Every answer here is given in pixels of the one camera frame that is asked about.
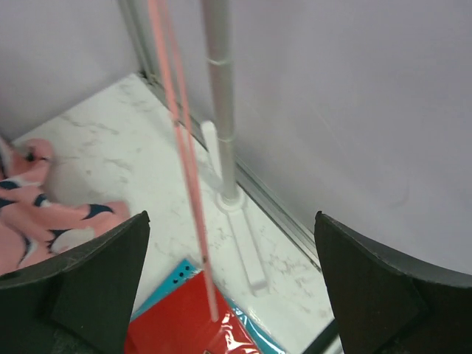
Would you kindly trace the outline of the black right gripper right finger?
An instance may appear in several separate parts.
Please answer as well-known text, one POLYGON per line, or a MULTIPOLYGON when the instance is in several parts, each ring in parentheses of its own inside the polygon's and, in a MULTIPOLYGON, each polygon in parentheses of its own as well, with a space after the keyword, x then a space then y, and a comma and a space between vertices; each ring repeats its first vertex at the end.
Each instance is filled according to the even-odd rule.
POLYGON ((314 240, 345 353, 470 353, 471 276, 318 212, 314 240))

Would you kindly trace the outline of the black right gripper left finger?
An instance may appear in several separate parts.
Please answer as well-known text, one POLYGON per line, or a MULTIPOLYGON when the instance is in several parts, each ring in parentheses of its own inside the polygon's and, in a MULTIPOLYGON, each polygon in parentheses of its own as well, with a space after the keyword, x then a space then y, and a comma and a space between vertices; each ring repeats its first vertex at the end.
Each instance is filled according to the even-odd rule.
POLYGON ((149 236, 141 212, 1 276, 1 352, 123 353, 149 236))

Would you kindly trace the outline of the pink wire hanger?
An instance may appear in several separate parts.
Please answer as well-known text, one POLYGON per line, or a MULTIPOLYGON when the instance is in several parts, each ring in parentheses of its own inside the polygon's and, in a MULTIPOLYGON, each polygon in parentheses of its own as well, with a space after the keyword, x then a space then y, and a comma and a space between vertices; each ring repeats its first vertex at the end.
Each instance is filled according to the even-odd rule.
POLYGON ((213 322, 217 322, 218 304, 209 261, 209 246, 204 222, 204 209, 198 180, 192 123, 181 55, 173 32, 167 2, 149 1, 147 7, 164 87, 164 95, 173 123, 187 194, 195 223, 195 232, 198 236, 210 319, 213 322))

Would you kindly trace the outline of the pink shark print shorts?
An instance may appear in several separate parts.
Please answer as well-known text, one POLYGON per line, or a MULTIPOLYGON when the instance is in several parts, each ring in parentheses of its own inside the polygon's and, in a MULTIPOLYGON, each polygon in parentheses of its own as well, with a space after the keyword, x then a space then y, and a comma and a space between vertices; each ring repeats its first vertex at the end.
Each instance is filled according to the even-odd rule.
POLYGON ((43 185, 53 149, 31 139, 23 152, 1 141, 1 273, 33 266, 99 237, 130 217, 123 201, 67 206, 43 185))

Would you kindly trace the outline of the red plastic folder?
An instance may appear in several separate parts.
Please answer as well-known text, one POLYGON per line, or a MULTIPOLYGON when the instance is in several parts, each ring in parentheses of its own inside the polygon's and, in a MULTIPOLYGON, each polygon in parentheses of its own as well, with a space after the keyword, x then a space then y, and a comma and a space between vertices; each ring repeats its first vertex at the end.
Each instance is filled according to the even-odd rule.
POLYGON ((132 321, 125 353, 259 353, 219 291, 218 321, 213 322, 203 274, 187 280, 132 321))

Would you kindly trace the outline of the blue plastic folder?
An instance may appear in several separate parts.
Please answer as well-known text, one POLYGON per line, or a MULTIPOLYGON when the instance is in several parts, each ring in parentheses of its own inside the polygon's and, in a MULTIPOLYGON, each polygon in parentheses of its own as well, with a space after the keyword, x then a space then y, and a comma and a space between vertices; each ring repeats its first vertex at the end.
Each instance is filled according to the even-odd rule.
MULTIPOLYGON (((152 308, 175 289, 183 285, 188 279, 195 276, 201 270, 197 268, 189 259, 184 258, 164 280, 154 289, 153 293, 143 302, 143 304, 131 316, 131 322, 139 318, 143 313, 152 308)), ((225 300, 233 313, 239 318, 246 332, 254 340, 262 353, 287 353, 287 351, 268 334, 261 326, 253 320, 247 312, 230 297, 225 296, 225 300)))

